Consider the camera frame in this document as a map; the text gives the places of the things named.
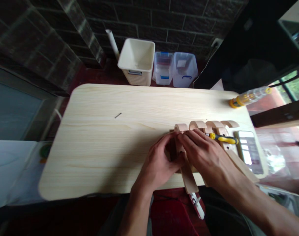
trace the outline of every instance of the smartphone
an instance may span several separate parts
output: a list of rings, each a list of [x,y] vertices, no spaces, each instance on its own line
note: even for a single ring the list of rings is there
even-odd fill
[[[239,140],[237,150],[244,163],[254,174],[263,174],[262,163],[253,132],[237,131],[234,132],[234,136]]]

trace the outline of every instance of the screwdriver handle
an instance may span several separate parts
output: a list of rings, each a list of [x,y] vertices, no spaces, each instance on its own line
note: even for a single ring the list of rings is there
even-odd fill
[[[229,137],[229,136],[222,136],[222,135],[218,135],[215,133],[210,133],[210,134],[206,134],[207,136],[209,136],[211,139],[216,139],[219,140],[221,142],[226,142],[229,144],[238,144],[238,139],[236,139],[235,137]]]

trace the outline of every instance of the wooden table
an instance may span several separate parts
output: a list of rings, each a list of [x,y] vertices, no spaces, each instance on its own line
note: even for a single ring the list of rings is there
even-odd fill
[[[254,131],[246,107],[233,109],[235,92],[187,88],[84,84],[69,100],[39,192],[47,200],[91,193],[129,193],[150,146],[176,123],[234,120],[229,132]],[[262,149],[257,140],[259,154]],[[261,158],[264,174],[268,168]],[[198,185],[201,175],[194,173]],[[175,174],[160,189],[183,187]]]

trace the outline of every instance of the plastic storage box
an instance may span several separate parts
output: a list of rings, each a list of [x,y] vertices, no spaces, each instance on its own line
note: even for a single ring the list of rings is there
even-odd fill
[[[155,43],[131,39],[124,41],[118,67],[129,84],[150,86],[153,74]]]
[[[170,85],[172,81],[173,53],[156,52],[154,60],[154,74],[156,83],[159,85]]]
[[[176,52],[173,56],[173,85],[177,88],[187,88],[197,76],[195,55]]]

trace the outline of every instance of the white pipe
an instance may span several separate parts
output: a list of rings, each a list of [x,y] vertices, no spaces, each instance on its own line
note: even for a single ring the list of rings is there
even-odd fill
[[[117,44],[116,44],[116,41],[114,40],[114,36],[113,36],[113,33],[110,29],[106,29],[106,33],[108,35],[108,38],[109,38],[109,41],[110,41],[110,44],[112,46],[112,49],[113,49],[113,52],[117,58],[117,61],[119,61],[119,56],[120,56],[120,53],[119,53],[119,50],[118,50],[118,47],[117,47]]]

